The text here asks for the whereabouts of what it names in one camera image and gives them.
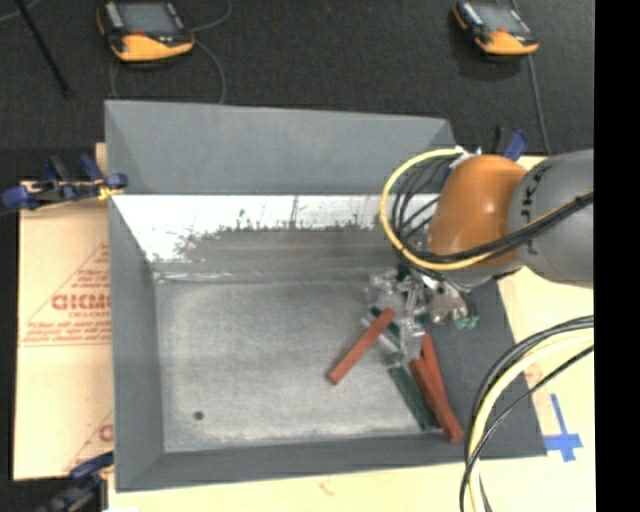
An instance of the black cable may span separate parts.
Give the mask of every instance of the black cable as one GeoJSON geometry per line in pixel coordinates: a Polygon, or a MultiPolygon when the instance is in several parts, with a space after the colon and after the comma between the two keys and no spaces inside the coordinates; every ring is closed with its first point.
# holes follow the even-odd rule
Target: black cable
{"type": "MultiPolygon", "coordinates": [[[[564,363],[562,363],[560,366],[558,366],[555,370],[553,370],[548,375],[546,375],[535,386],[533,386],[532,388],[527,390],[525,393],[523,393],[509,407],[507,407],[502,412],[502,414],[500,414],[491,424],[489,424],[489,426],[485,430],[483,436],[480,438],[478,446],[475,448],[473,453],[468,457],[468,459],[466,461],[466,467],[465,467],[464,474],[462,476],[462,483],[461,483],[461,486],[460,486],[460,496],[459,496],[459,505],[460,505],[460,511],[461,512],[464,512],[464,508],[465,508],[464,501],[465,501],[466,489],[467,489],[467,487],[469,485],[469,479],[471,477],[471,472],[473,471],[473,468],[475,467],[476,463],[480,459],[480,454],[482,453],[482,450],[484,449],[484,447],[487,444],[487,442],[489,441],[489,439],[491,439],[491,437],[497,431],[498,427],[507,419],[507,417],[522,402],[524,402],[527,398],[529,398],[533,393],[535,393],[540,388],[542,388],[551,379],[557,377],[560,373],[562,373],[563,371],[567,370],[569,367],[573,366],[575,363],[577,363],[581,359],[583,359],[586,356],[588,356],[589,354],[591,354],[593,351],[594,351],[594,346],[591,345],[590,347],[586,348],[585,350],[583,350],[583,351],[579,352],[578,354],[574,355],[573,357],[567,359],[564,363]]],[[[483,494],[483,500],[485,501],[485,505],[488,505],[488,499],[486,497],[484,489],[482,491],[482,494],[483,494]]]]}
{"type": "Polygon", "coordinates": [[[555,226],[573,213],[589,206],[593,203],[593,194],[593,191],[590,191],[578,196],[575,200],[567,202],[563,206],[559,207],[551,215],[542,219],[534,220],[529,225],[525,225],[517,231],[472,249],[447,255],[421,251],[416,252],[415,256],[423,259],[429,259],[432,263],[455,263],[487,253],[491,253],[490,256],[486,258],[487,260],[495,258],[525,244],[530,239],[555,226]]]}
{"type": "MultiPolygon", "coordinates": [[[[488,370],[484,379],[478,386],[478,391],[476,392],[475,399],[471,406],[471,418],[474,419],[477,416],[478,410],[482,405],[482,401],[484,400],[486,393],[494,384],[495,380],[500,375],[502,375],[505,371],[507,371],[524,354],[526,354],[528,351],[535,348],[544,340],[552,336],[556,336],[558,334],[564,334],[567,332],[576,331],[580,329],[587,329],[587,328],[593,327],[594,325],[595,325],[594,315],[586,315],[586,316],[574,318],[566,322],[562,322],[560,324],[549,327],[548,329],[540,331],[536,334],[533,334],[532,336],[529,336],[528,338],[521,341],[520,343],[515,344],[513,347],[510,347],[507,351],[503,353],[502,356],[498,358],[498,360],[488,370]]],[[[465,453],[468,451],[469,451],[469,439],[467,439],[465,442],[465,453]]]]}
{"type": "Polygon", "coordinates": [[[29,14],[29,10],[24,5],[24,2],[22,0],[13,0],[13,1],[18,7],[18,11],[20,12],[20,14],[22,14],[22,17],[25,23],[27,24],[27,27],[31,31],[31,34],[33,34],[33,37],[35,38],[36,43],[40,48],[40,52],[42,53],[42,56],[44,57],[44,59],[47,61],[47,64],[49,65],[49,69],[51,69],[51,72],[53,73],[56,80],[58,81],[58,85],[60,86],[60,91],[62,92],[62,95],[65,98],[72,98],[74,96],[73,90],[71,89],[71,87],[65,80],[64,76],[62,75],[62,72],[60,71],[58,64],[56,63],[55,59],[53,58],[53,55],[51,54],[51,51],[49,50],[49,47],[47,46],[47,43],[45,43],[44,38],[42,37],[42,34],[40,34],[40,30],[38,30],[38,27],[33,21],[33,18],[31,18],[31,14],[29,14]]]}
{"type": "MultiPolygon", "coordinates": [[[[40,2],[42,2],[42,0],[33,0],[33,2],[27,4],[26,7],[27,9],[32,9],[40,2]]],[[[18,16],[20,16],[20,14],[21,13],[19,10],[15,10],[13,12],[10,12],[9,14],[3,14],[2,16],[0,16],[0,23],[4,23],[5,21],[9,21],[10,19],[17,18],[18,16]]]]}
{"type": "MultiPolygon", "coordinates": [[[[195,40],[195,45],[199,47],[205,53],[205,55],[207,55],[207,57],[213,62],[218,71],[218,75],[220,77],[220,96],[218,98],[218,103],[223,104],[227,95],[227,80],[224,74],[224,68],[222,67],[222,64],[220,63],[218,57],[216,57],[211,52],[211,50],[209,50],[209,48],[207,48],[198,40],[195,40]]],[[[119,97],[118,90],[116,88],[116,77],[118,76],[120,65],[120,60],[118,58],[114,58],[109,66],[109,97],[112,99],[118,99],[119,97]]]]}
{"type": "MultiPolygon", "coordinates": [[[[516,3],[516,0],[511,0],[511,8],[520,16],[520,6],[516,3]]],[[[531,79],[531,88],[533,89],[533,102],[538,117],[538,126],[540,128],[540,134],[542,135],[542,142],[544,144],[544,150],[547,155],[551,154],[551,145],[549,144],[549,138],[547,136],[547,127],[544,120],[544,111],[542,108],[542,101],[540,100],[540,91],[538,90],[538,78],[533,63],[533,55],[527,55],[527,63],[529,64],[529,77],[531,79]]]]}

